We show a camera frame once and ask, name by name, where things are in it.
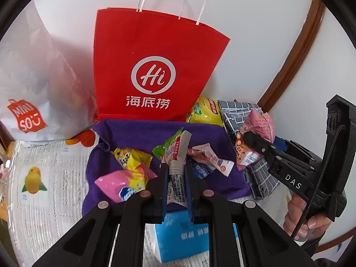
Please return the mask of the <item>blue tissue pack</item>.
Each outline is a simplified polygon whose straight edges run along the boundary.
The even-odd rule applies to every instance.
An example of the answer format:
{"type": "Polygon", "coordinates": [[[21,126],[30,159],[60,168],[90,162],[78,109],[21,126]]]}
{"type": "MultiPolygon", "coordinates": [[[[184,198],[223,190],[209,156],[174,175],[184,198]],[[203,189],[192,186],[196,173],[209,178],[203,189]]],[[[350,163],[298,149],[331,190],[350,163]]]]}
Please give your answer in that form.
{"type": "Polygon", "coordinates": [[[193,224],[186,210],[165,215],[162,224],[154,225],[155,256],[160,263],[209,253],[209,225],[193,224]]]}

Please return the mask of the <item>purple towel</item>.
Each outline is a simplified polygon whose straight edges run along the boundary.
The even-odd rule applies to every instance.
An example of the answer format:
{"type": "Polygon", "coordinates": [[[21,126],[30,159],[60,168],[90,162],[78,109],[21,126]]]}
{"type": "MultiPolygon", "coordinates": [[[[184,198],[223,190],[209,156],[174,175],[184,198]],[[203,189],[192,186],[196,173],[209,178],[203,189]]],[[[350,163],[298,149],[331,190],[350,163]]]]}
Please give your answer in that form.
{"type": "MultiPolygon", "coordinates": [[[[93,127],[99,142],[89,155],[86,179],[89,191],[82,205],[82,216],[87,214],[100,201],[113,201],[95,185],[95,180],[111,172],[121,170],[112,151],[116,148],[133,148],[151,154],[152,149],[183,128],[192,134],[189,148],[210,144],[218,158],[235,162],[235,151],[223,127],[202,123],[129,121],[107,119],[93,127]]],[[[250,186],[242,171],[234,164],[228,177],[215,170],[205,178],[209,189],[223,195],[228,200],[250,196],[250,186]]]]}

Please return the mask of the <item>red white snack packet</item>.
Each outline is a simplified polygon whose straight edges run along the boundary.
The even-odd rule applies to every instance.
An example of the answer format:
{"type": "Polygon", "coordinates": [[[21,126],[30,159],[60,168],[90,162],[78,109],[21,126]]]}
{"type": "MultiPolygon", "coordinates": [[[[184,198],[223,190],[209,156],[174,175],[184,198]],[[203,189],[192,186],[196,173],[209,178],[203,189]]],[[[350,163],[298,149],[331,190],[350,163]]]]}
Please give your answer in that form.
{"type": "Polygon", "coordinates": [[[183,130],[165,150],[162,161],[168,165],[168,198],[167,203],[187,206],[185,195],[185,165],[188,145],[192,134],[183,130]]]}

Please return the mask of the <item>green triangular snack packet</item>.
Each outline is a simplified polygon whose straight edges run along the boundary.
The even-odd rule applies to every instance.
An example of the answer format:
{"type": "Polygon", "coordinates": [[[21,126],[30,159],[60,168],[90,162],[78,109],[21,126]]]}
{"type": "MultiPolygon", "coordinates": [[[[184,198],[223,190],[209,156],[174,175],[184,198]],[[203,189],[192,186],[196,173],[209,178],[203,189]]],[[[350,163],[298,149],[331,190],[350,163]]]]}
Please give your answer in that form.
{"type": "Polygon", "coordinates": [[[180,128],[177,130],[177,132],[171,136],[170,138],[168,138],[163,145],[158,145],[156,147],[154,147],[152,149],[152,153],[153,155],[158,158],[159,160],[162,160],[164,154],[165,154],[165,150],[166,148],[168,148],[170,146],[170,144],[179,136],[181,135],[181,133],[183,132],[183,128],[180,128]]]}

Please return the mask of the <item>grey checked folded cloth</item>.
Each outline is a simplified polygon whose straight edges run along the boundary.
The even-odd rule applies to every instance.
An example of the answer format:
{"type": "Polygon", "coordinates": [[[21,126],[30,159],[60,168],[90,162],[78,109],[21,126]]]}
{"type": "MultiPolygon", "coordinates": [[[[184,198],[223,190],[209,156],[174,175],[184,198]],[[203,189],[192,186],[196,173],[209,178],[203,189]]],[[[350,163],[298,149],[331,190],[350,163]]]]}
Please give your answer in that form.
{"type": "Polygon", "coordinates": [[[218,106],[224,128],[236,152],[237,168],[243,171],[253,197],[262,200],[276,189],[279,181],[268,173],[264,156],[244,143],[243,134],[250,131],[273,143],[276,137],[273,120],[257,104],[218,101],[218,106]]]}

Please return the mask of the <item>white red crumpled wrapper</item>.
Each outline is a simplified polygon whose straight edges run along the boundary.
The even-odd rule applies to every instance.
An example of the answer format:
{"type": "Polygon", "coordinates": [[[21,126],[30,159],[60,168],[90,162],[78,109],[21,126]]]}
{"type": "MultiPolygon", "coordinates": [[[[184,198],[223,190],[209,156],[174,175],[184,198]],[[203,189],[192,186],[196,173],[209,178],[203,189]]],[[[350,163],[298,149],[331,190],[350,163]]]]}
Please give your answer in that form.
{"type": "Polygon", "coordinates": [[[210,169],[219,171],[225,177],[230,175],[234,162],[219,158],[209,143],[188,148],[187,155],[195,161],[207,165],[210,169]]]}

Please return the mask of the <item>pink snack packet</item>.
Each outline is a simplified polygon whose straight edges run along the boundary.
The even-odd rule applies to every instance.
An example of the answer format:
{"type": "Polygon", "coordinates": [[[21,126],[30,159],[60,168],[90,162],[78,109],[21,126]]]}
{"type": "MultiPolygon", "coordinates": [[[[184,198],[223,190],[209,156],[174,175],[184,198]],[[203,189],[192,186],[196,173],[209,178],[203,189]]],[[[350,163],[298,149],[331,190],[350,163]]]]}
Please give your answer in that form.
{"type": "Polygon", "coordinates": [[[95,185],[113,202],[118,203],[145,190],[148,181],[156,177],[146,165],[139,165],[134,171],[119,170],[103,175],[95,180],[95,185]]]}

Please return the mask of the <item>fruit pattern tablecloth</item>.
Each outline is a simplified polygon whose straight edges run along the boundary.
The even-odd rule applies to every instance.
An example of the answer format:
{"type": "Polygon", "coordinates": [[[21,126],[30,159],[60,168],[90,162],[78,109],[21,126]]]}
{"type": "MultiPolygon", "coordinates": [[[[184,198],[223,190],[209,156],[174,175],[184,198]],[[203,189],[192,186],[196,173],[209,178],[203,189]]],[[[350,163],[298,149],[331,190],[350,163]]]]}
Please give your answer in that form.
{"type": "MultiPolygon", "coordinates": [[[[53,142],[15,145],[8,183],[8,227],[20,266],[31,266],[82,217],[89,191],[86,167],[91,147],[53,142]]],[[[145,266],[208,266],[201,253],[169,263],[155,256],[154,225],[146,226],[145,266]]]]}

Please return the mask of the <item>red paper shopping bag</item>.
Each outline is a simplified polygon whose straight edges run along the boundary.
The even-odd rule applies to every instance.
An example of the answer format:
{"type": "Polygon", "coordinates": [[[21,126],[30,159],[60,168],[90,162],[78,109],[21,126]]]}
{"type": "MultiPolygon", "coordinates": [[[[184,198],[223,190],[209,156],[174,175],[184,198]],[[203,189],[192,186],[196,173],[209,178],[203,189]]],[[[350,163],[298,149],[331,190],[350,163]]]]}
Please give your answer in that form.
{"type": "Polygon", "coordinates": [[[97,117],[183,121],[229,38],[181,15],[137,8],[98,10],[93,42],[97,117]]]}

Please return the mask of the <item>pink rice snack bag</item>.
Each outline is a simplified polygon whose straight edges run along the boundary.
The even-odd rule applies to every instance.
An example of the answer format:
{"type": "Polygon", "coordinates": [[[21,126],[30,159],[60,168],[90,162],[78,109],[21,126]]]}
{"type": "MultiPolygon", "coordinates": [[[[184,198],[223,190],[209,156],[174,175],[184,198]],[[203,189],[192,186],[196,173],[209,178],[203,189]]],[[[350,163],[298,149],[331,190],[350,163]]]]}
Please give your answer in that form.
{"type": "Polygon", "coordinates": [[[252,109],[237,132],[235,140],[238,170],[242,171],[264,158],[262,148],[266,143],[272,144],[275,136],[275,125],[271,116],[252,109]]]}

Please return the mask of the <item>blue small candy packet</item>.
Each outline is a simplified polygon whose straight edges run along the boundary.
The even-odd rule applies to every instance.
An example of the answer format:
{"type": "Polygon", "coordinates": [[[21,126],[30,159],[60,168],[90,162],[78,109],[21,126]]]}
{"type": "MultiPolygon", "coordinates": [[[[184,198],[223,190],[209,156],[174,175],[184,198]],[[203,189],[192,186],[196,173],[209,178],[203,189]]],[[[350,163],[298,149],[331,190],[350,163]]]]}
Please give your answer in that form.
{"type": "Polygon", "coordinates": [[[204,179],[206,178],[209,174],[213,173],[213,170],[210,169],[207,165],[198,163],[198,162],[191,162],[192,170],[194,172],[194,176],[196,178],[201,178],[204,179]]]}

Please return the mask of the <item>yellow candy packet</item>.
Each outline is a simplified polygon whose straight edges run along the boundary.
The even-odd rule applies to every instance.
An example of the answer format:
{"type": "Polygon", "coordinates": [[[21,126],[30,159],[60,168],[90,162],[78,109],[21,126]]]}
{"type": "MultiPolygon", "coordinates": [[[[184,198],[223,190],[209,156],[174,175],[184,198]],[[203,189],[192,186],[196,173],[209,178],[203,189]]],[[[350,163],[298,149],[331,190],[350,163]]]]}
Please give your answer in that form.
{"type": "Polygon", "coordinates": [[[119,165],[129,171],[135,171],[142,163],[150,166],[152,155],[132,148],[116,148],[112,152],[119,165]]]}

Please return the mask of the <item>white Miniso plastic bag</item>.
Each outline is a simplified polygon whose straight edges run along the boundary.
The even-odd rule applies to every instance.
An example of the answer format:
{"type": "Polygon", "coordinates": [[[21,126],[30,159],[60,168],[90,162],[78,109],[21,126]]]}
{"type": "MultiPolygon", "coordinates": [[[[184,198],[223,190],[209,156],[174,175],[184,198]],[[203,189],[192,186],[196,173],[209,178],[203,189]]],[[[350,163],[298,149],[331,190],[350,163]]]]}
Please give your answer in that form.
{"type": "Polygon", "coordinates": [[[95,110],[29,3],[1,40],[1,124],[14,140],[43,145],[91,127],[95,110]]]}

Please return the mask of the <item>yellow snack bag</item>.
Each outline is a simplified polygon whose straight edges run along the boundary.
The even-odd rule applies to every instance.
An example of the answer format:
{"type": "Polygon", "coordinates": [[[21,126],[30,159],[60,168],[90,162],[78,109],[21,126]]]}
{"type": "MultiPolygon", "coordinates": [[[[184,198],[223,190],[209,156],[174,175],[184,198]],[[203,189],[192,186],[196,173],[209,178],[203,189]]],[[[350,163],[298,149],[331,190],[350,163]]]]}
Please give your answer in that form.
{"type": "Polygon", "coordinates": [[[199,97],[186,118],[187,123],[204,123],[223,127],[220,108],[216,100],[199,97]]]}

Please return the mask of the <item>brown wooden frame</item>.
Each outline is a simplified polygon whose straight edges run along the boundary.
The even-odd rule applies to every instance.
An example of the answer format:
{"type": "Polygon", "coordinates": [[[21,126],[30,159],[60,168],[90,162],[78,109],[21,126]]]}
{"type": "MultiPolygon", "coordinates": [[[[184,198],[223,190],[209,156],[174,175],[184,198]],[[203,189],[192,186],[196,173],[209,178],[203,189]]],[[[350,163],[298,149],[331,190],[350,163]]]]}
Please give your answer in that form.
{"type": "Polygon", "coordinates": [[[326,7],[321,0],[311,0],[301,32],[281,69],[258,101],[258,105],[264,112],[268,112],[273,108],[307,58],[322,24],[325,9],[326,7]]]}

